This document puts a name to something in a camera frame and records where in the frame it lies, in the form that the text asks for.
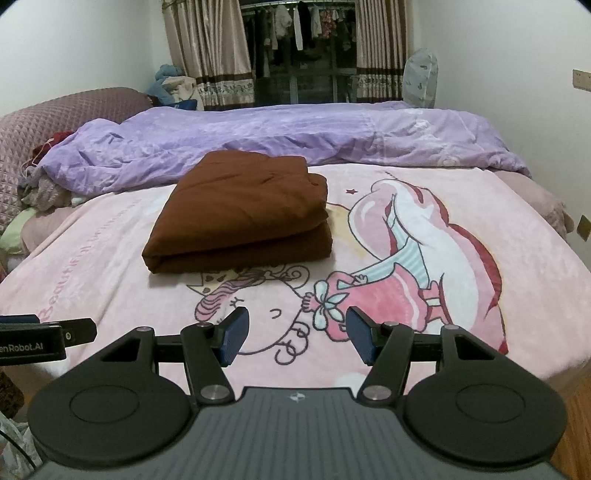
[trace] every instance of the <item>plastic bag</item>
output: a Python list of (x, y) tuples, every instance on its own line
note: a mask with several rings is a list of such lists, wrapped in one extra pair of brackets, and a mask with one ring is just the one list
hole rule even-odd
[[(0, 412), (0, 429), (31, 457), (35, 465), (41, 465), (41, 458), (33, 445), (33, 436), (28, 423), (16, 423)], [(33, 467), (21, 452), (2, 436), (0, 436), (0, 451), (2, 452), (0, 455), (0, 480), (21, 480), (33, 471)]]
[(402, 99), (418, 108), (434, 108), (438, 72), (435, 55), (426, 48), (417, 50), (404, 67)]

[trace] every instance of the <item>brown towel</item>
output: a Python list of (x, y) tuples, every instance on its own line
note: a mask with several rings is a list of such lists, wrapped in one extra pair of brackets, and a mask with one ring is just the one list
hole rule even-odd
[(142, 255), (154, 273), (326, 258), (326, 197), (303, 157), (211, 152), (179, 181)]

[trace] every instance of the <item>pink bed sheet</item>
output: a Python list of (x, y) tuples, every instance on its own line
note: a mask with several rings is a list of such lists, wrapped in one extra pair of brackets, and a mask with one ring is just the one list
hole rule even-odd
[[(129, 330), (172, 335), (236, 306), (249, 336), (226, 369), (245, 385), (360, 386), (368, 368), (343, 315), (435, 333), (455, 323), (563, 395), (589, 369), (591, 273), (530, 206), (488, 171), (348, 164), (310, 169), (329, 185), (333, 255), (246, 271), (153, 275), (141, 251), (173, 186), (107, 194), (76, 209), (1, 285), (0, 313), (89, 316), (98, 337), (65, 361), (12, 368), (31, 395)], [(433, 371), (415, 365), (409, 385)], [(186, 387), (181, 365), (161, 374)]]

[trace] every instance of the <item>purple duvet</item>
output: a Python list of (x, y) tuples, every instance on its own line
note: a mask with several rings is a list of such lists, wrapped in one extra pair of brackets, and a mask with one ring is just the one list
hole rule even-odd
[(302, 155), (311, 166), (493, 167), (529, 175), (484, 118), (402, 102), (227, 112), (151, 108), (120, 125), (85, 124), (53, 147), (40, 168), (62, 187), (96, 196), (174, 183), (213, 150)]

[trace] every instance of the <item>logo on robot base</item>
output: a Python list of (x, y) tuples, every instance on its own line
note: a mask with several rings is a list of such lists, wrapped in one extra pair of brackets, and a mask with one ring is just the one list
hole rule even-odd
[(35, 345), (32, 343), (26, 345), (18, 343), (16, 345), (9, 344), (0, 346), (0, 353), (37, 352), (39, 350), (43, 350), (43, 342), (37, 342)]

